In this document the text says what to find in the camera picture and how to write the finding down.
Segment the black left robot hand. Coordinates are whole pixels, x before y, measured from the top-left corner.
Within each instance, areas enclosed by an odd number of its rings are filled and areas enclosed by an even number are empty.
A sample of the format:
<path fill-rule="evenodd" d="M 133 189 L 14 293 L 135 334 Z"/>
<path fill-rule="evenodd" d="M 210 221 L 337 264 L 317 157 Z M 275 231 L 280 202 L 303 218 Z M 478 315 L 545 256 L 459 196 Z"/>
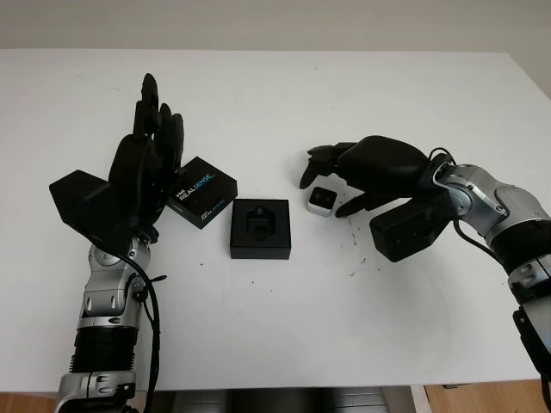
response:
<path fill-rule="evenodd" d="M 183 117 L 159 102 L 157 81 L 145 74 L 133 130 L 119 143 L 108 175 L 134 237 L 158 241 L 154 224 L 182 174 L 183 143 Z"/>

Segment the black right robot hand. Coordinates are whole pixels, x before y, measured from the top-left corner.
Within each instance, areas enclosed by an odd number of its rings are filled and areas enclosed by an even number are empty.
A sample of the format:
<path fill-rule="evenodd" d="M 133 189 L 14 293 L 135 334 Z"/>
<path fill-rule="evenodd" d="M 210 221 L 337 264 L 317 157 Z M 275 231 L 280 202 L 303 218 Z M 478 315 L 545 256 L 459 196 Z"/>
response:
<path fill-rule="evenodd" d="M 335 174 L 362 194 L 338 208 L 338 218 L 371 211 L 400 198 L 411 198 L 428 166 L 429 158 L 416 147 L 383 136 L 368 136 L 356 143 L 321 145 L 307 151 L 307 167 L 300 188 L 318 176 Z"/>

